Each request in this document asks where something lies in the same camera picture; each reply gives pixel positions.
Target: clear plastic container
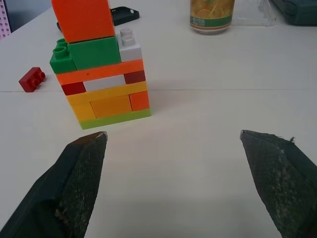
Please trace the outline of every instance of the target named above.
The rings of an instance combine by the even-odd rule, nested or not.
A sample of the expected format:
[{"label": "clear plastic container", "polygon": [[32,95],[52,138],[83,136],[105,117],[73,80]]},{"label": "clear plastic container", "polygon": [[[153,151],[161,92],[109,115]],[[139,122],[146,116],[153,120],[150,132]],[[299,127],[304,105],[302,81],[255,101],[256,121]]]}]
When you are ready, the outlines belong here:
[{"label": "clear plastic container", "polygon": [[268,0],[235,0],[232,25],[273,26],[275,20]]}]

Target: duplo block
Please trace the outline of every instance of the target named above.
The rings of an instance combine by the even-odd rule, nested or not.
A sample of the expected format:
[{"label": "duplo block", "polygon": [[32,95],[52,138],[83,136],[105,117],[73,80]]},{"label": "duplo block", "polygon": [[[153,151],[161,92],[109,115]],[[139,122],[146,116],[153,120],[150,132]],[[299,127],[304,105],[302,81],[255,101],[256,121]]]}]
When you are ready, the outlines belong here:
[{"label": "duplo block", "polygon": [[130,102],[133,111],[140,111],[150,108],[148,92],[130,94]]},{"label": "duplo block", "polygon": [[20,80],[19,83],[26,93],[32,93],[45,79],[45,73],[39,67],[31,68]]},{"label": "duplo block", "polygon": [[141,46],[130,29],[120,30],[117,34],[121,62],[142,59]]},{"label": "duplo block", "polygon": [[77,70],[65,39],[59,39],[57,41],[57,46],[53,50],[53,55],[50,60],[50,65],[56,74]]},{"label": "duplo block", "polygon": [[119,122],[128,121],[128,120],[135,120],[135,119],[145,118],[145,117],[149,117],[149,116],[151,116],[151,110],[146,109],[146,110],[142,110],[142,111],[125,113],[122,115],[116,115],[116,116],[111,116],[111,117],[106,117],[106,118],[99,118],[99,119],[94,119],[94,120],[82,121],[79,123],[80,123],[80,126],[82,129],[89,129],[89,128],[93,128],[93,127],[109,125],[109,124],[119,123]]},{"label": "duplo block", "polygon": [[64,84],[61,88],[66,96],[86,92],[85,86],[82,82]]},{"label": "duplo block", "polygon": [[107,0],[52,0],[52,5],[67,42],[114,36]]},{"label": "duplo block", "polygon": [[107,37],[68,44],[77,69],[120,63],[117,39]]},{"label": "duplo block", "polygon": [[87,121],[96,119],[95,113],[90,103],[71,106],[78,121]]},{"label": "duplo block", "polygon": [[106,98],[114,98],[123,95],[129,95],[133,93],[139,93],[147,91],[147,83],[133,83],[133,84],[125,84],[122,86],[114,87],[114,88],[106,88],[102,90],[97,90],[93,92],[86,92],[80,94],[74,94],[66,96],[70,105],[83,104],[93,101],[98,101]]},{"label": "duplo block", "polygon": [[124,75],[124,78],[125,78],[126,84],[138,83],[138,82],[143,82],[146,80],[144,70],[132,72],[132,73],[126,73]]},{"label": "duplo block", "polygon": [[144,70],[143,60],[137,59],[129,62],[106,65],[96,68],[78,70],[69,73],[57,74],[56,77],[61,85],[90,81],[99,78],[106,78],[120,74],[127,74]]},{"label": "duplo block", "polygon": [[125,85],[124,75],[100,78],[84,82],[87,92]]},{"label": "duplo block", "polygon": [[131,112],[129,95],[91,102],[96,118],[115,116]]}]

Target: yellow lego brick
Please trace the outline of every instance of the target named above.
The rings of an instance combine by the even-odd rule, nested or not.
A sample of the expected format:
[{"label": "yellow lego brick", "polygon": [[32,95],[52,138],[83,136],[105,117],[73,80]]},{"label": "yellow lego brick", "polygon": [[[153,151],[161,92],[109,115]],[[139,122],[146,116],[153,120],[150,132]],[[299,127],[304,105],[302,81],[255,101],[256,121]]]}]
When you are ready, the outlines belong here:
[{"label": "yellow lego brick", "polygon": [[77,105],[98,101],[106,98],[114,98],[123,95],[144,92],[147,90],[147,83],[144,81],[139,83],[126,84],[113,88],[105,88],[92,92],[69,95],[66,97],[70,105]]},{"label": "yellow lego brick", "polygon": [[79,122],[96,119],[95,113],[90,103],[71,105]]},{"label": "yellow lego brick", "polygon": [[96,118],[115,116],[132,111],[129,95],[91,102]]}]

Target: pink object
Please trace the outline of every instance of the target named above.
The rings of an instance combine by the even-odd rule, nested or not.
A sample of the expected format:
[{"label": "pink object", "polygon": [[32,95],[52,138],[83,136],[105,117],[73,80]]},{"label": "pink object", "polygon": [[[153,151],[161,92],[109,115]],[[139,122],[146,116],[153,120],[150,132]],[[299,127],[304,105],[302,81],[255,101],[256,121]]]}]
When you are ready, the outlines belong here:
[{"label": "pink object", "polygon": [[0,0],[0,40],[10,34],[11,30],[4,6],[4,0]]}]

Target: lego brick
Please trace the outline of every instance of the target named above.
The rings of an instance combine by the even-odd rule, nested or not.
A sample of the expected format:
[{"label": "lego brick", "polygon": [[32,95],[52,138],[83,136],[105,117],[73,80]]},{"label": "lego brick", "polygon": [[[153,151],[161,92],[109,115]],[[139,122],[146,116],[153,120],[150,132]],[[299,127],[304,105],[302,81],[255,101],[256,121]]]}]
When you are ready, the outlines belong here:
[{"label": "lego brick", "polygon": [[32,93],[45,79],[45,74],[39,67],[31,68],[20,80],[19,83],[26,93]]},{"label": "lego brick", "polygon": [[117,34],[121,62],[142,59],[141,46],[135,39],[132,30],[122,29]]},{"label": "lego brick", "polygon": [[115,116],[132,111],[129,95],[106,98],[90,103],[96,118]]},{"label": "lego brick", "polygon": [[107,0],[52,0],[52,5],[67,42],[114,36]]},{"label": "lego brick", "polygon": [[71,106],[78,121],[87,121],[96,119],[94,110],[90,103],[78,104]]},{"label": "lego brick", "polygon": [[138,83],[145,81],[145,73],[144,70],[133,72],[133,73],[126,73],[124,75],[125,83]]},{"label": "lego brick", "polygon": [[64,85],[69,83],[85,82],[99,78],[106,78],[120,74],[132,73],[143,69],[143,60],[137,59],[129,62],[78,70],[69,73],[61,73],[57,74],[56,77],[59,83],[61,85]]},{"label": "lego brick", "polygon": [[148,92],[130,94],[130,102],[133,111],[140,111],[150,108]]},{"label": "lego brick", "polygon": [[50,60],[50,65],[56,74],[77,70],[65,39],[59,39],[57,41],[57,46],[53,50],[53,55]]},{"label": "lego brick", "polygon": [[116,37],[68,44],[77,69],[99,67],[120,63],[120,53]]},{"label": "lego brick", "polygon": [[84,82],[87,92],[125,85],[124,75],[100,78]]},{"label": "lego brick", "polygon": [[99,118],[99,119],[95,119],[95,120],[82,121],[79,123],[80,123],[81,128],[83,130],[85,130],[85,129],[89,129],[89,128],[93,128],[93,127],[109,125],[109,124],[119,123],[119,122],[128,121],[128,120],[135,120],[135,119],[145,118],[145,117],[149,117],[149,116],[151,116],[151,110],[146,109],[146,110],[142,110],[142,111],[125,113],[122,115],[116,115],[116,116],[111,116],[111,117],[106,117],[106,118]]},{"label": "lego brick", "polygon": [[133,84],[125,84],[122,86],[114,87],[114,88],[106,88],[102,90],[97,90],[93,92],[86,92],[80,94],[74,94],[66,96],[70,105],[83,104],[93,101],[98,101],[106,98],[114,98],[123,95],[129,95],[133,93],[139,93],[147,91],[147,83],[133,83]]},{"label": "lego brick", "polygon": [[62,85],[61,88],[66,96],[86,92],[85,86],[82,82],[65,84]]}]

